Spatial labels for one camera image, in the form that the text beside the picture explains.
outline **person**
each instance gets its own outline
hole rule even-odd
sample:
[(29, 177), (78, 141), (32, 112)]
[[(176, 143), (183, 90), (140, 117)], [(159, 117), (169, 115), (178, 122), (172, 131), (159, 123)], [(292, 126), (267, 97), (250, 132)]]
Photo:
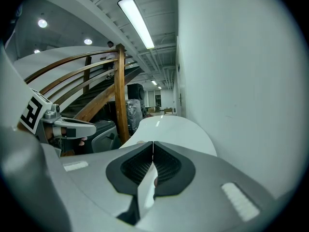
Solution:
[[(107, 42), (107, 45), (108, 45), (108, 47), (109, 47), (111, 50), (115, 49), (114, 43), (113, 43), (113, 42), (108, 41), (108, 42)], [(108, 59), (113, 59), (113, 58), (117, 58), (117, 53), (116, 53), (116, 52), (110, 52), (110, 53), (108, 53), (105, 57), (100, 58), (100, 60), (104, 60), (104, 59), (108, 60)], [(114, 67), (114, 62), (109, 62), (109, 63), (103, 64), (103, 70), (105, 70), (105, 71), (109, 71), (109, 70), (111, 70), (113, 67)], [(108, 74), (107, 77), (106, 77), (106, 80), (109, 80), (109, 79), (111, 79), (112, 77), (113, 77), (113, 75)]]
[[(50, 140), (54, 137), (54, 133), (53, 133), (53, 128), (50, 125), (44, 125), (44, 133), (46, 136), (47, 140)], [(64, 127), (61, 127), (61, 134), (65, 135), (67, 134), (67, 129)], [(78, 146), (84, 146), (85, 142), (88, 138), (87, 137), (83, 137), (80, 139), (80, 142), (78, 144)], [(66, 152), (61, 152), (61, 156), (62, 157), (68, 157), (68, 156), (74, 156), (76, 154), (76, 152), (81, 152), (81, 148), (73, 148), (71, 150), (67, 150)]]

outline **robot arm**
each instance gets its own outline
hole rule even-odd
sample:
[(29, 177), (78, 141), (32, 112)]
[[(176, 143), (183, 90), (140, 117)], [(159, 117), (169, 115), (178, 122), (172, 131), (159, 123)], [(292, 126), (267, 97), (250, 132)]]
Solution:
[[(33, 96), (20, 117), (20, 122), (35, 134), (41, 143), (48, 143), (44, 123), (52, 126), (55, 138), (76, 139), (96, 133), (97, 129), (94, 124), (61, 117), (59, 105), (53, 104), (38, 91), (34, 89), (32, 91)], [(66, 135), (61, 133), (61, 128), (66, 129)]]

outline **fluorescent light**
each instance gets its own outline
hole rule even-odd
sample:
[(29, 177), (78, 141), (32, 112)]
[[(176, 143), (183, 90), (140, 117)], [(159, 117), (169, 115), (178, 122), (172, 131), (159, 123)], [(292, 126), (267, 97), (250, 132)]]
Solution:
[(154, 48), (154, 43), (150, 37), (146, 24), (134, 2), (134, 0), (120, 0), (118, 1), (119, 7), (126, 14), (127, 18), (139, 34), (147, 49)]
[(38, 21), (38, 25), (41, 27), (41, 28), (45, 28), (47, 26), (47, 22), (45, 20), (39, 20)]
[(85, 44), (92, 44), (92, 40), (91, 40), (91, 39), (85, 39), (85, 40), (84, 40), (84, 43), (85, 43)]

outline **wooden post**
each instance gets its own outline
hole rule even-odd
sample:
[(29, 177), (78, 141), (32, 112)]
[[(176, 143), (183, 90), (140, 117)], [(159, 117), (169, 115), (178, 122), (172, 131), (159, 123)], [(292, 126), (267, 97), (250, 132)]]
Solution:
[(125, 98), (125, 47), (122, 44), (116, 46), (118, 50), (118, 61), (115, 62), (115, 104), (120, 141), (124, 144), (129, 140), (129, 130), (126, 118), (126, 98)]
[[(91, 64), (91, 57), (87, 56), (85, 66), (87, 66), (89, 64)], [(84, 82), (89, 80), (89, 76), (90, 76), (90, 69), (85, 70), (84, 71)], [(85, 94), (87, 91), (89, 91), (89, 85), (87, 85), (86, 87), (83, 88), (83, 94)]]

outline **staircase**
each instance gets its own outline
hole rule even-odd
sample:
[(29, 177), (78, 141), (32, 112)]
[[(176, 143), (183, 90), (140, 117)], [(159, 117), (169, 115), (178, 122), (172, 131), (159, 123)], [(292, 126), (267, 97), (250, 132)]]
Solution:
[[(139, 67), (134, 67), (125, 70), (125, 77), (128, 76), (133, 71), (137, 70)], [(114, 83), (114, 79), (103, 80), (99, 84), (95, 85), (89, 89), (85, 94), (77, 98), (72, 102), (67, 108), (63, 110), (61, 115), (67, 118), (74, 118), (79, 111), (81, 111), (89, 102), (91, 102), (99, 93), (103, 92), (109, 86)]]

